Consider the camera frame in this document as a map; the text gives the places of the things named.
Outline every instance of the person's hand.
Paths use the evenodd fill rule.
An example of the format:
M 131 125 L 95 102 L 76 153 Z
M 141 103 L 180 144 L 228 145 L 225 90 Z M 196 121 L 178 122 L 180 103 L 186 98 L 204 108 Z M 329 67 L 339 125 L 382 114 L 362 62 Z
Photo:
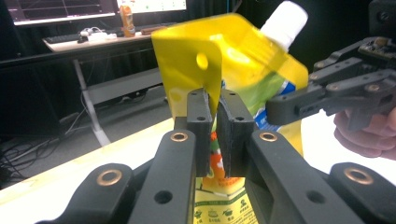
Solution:
M 396 107 L 387 115 L 374 115 L 369 127 L 351 132 L 347 129 L 350 113 L 335 115 L 335 138 L 347 149 L 364 157 L 396 160 Z

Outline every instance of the table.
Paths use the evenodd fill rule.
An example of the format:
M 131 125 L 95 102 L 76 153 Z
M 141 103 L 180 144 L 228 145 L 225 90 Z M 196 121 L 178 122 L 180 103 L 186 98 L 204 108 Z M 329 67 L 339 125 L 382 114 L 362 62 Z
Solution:
M 92 170 L 111 162 L 138 167 L 154 157 L 162 136 L 173 125 L 171 119 L 165 120 L 1 190 L 0 222 L 23 224 L 55 219 Z M 328 173 L 335 163 L 353 161 L 372 168 L 396 185 L 396 161 L 367 159 L 346 150 L 333 137 L 333 128 L 332 117 L 324 113 L 303 120 L 303 146 L 308 163 Z
M 49 44 L 47 41 L 43 41 L 53 52 L 63 52 L 68 50 L 90 49 L 92 47 L 100 48 L 102 46 L 118 43 L 133 44 L 136 41 L 147 39 L 150 39 L 150 35 L 142 35 L 141 32 L 137 32 L 134 37 L 104 38 L 93 41 L 90 40 L 84 43 L 70 41 L 58 44 Z M 87 106 L 87 112 L 92 121 L 92 131 L 102 147 L 108 145 L 110 140 L 99 123 L 93 105 L 162 83 L 159 69 L 155 68 L 87 87 L 87 83 L 81 71 L 80 60 L 78 58 L 73 59 L 73 65 L 78 76 L 78 82 L 81 87 L 85 105 Z

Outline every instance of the white cap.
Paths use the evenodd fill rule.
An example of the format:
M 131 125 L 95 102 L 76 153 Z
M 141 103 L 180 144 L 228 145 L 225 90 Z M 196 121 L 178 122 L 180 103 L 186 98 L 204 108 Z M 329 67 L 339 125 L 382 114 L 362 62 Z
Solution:
M 291 1 L 284 1 L 265 22 L 261 32 L 288 51 L 307 19 L 308 15 L 300 6 Z

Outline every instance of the yellow pouch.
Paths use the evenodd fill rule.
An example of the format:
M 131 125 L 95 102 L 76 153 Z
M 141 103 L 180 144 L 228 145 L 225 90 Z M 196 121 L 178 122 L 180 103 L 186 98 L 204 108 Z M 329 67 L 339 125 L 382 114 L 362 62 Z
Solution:
M 237 14 L 180 23 L 151 38 L 173 117 L 187 116 L 187 93 L 199 88 L 208 92 L 214 116 L 221 81 L 252 116 L 285 82 L 296 89 L 307 84 L 306 67 Z M 300 126 L 297 121 L 279 132 L 303 154 Z
M 151 38 L 173 118 L 187 116 L 187 95 L 200 88 L 214 117 L 225 88 L 240 95 L 260 128 L 272 129 L 262 122 L 265 102 L 307 84 L 307 69 L 237 14 L 180 23 Z M 300 121 L 278 131 L 303 155 Z M 197 178 L 194 223 L 257 223 L 245 179 L 224 178 L 215 137 L 211 148 L 211 174 Z

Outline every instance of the computer screen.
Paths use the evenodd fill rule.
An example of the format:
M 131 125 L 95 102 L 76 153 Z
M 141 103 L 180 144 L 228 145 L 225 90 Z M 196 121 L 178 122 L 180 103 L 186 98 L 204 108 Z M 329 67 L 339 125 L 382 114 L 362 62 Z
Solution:
M 117 0 L 118 8 L 122 0 Z M 133 13 L 186 10 L 186 0 L 134 0 L 131 1 Z
M 114 17 L 110 0 L 5 0 L 17 26 Z

